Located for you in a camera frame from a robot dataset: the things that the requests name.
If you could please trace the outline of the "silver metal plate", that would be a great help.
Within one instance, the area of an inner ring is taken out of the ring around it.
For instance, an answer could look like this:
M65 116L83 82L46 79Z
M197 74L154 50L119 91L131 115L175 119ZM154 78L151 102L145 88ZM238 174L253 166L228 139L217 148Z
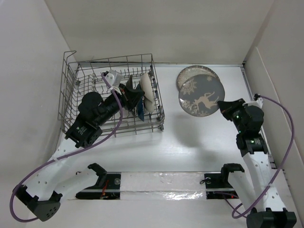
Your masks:
M129 79L128 79L128 81L126 82L126 88L127 88L128 90L134 90L134 88L133 88L133 75L130 75L130 76L129 76Z

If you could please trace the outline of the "blue shell shaped dish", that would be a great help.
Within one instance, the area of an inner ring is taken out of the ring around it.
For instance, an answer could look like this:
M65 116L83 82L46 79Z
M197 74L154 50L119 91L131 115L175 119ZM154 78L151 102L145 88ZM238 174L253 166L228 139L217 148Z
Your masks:
M137 104L137 116L141 121L144 121L144 114L145 114L145 110L144 110L144 96L141 96L140 101Z

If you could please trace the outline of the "cream divided plate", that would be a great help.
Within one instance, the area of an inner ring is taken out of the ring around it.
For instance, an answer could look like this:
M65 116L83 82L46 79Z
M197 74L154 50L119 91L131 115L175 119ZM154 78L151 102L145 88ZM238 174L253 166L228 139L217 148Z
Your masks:
M154 112L153 90L148 73L144 73L140 79L141 89L144 91L144 107L149 113Z

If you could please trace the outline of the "grey tree pattern plate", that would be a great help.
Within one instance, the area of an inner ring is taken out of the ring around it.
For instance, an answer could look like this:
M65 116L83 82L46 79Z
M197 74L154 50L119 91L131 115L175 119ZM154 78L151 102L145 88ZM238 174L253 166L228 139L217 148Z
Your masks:
M188 114L206 117L218 109L218 101L225 99L220 80L208 75L196 75L186 80L179 90L179 104Z

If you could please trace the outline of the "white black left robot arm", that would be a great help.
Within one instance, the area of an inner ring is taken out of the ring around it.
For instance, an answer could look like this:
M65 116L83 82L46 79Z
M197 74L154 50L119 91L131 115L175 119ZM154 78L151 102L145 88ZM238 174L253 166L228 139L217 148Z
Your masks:
M96 140L102 134L101 125L123 109L133 110L142 100L145 92L140 88L132 88L120 84L110 86L105 100L98 92L86 93L78 106L79 114L66 132L66 139L75 142L78 149L74 152L55 152L54 157L29 173L13 190L10 202L18 198L34 215L33 220L42 222L52 218L59 210L63 200L74 196L87 187L101 188L105 185L107 172L97 163L86 166L79 174L60 181L64 172L72 164L72 157L86 152L100 142Z

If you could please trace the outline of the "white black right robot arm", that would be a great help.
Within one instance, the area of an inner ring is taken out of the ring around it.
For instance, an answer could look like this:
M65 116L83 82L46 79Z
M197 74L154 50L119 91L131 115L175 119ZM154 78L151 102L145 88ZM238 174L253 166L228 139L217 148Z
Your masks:
M237 147L251 177L248 181L240 164L228 163L223 165L219 181L225 187L233 187L245 209L239 213L236 207L232 212L234 219L246 217L248 228L292 228L297 222L296 214L288 211L274 185L281 167L272 173L268 148L260 133L264 122L262 105L262 96L249 103L243 99L218 102L224 118L232 121L238 131Z

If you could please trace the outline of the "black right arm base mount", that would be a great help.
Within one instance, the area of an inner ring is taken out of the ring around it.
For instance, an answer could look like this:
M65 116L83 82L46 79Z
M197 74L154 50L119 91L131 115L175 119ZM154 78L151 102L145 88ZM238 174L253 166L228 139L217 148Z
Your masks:
M226 163L223 165L220 172L205 173L203 180L200 181L200 184L205 185L206 199L208 200L238 199L237 193L228 182L228 175L235 171L244 172L245 170L240 164Z

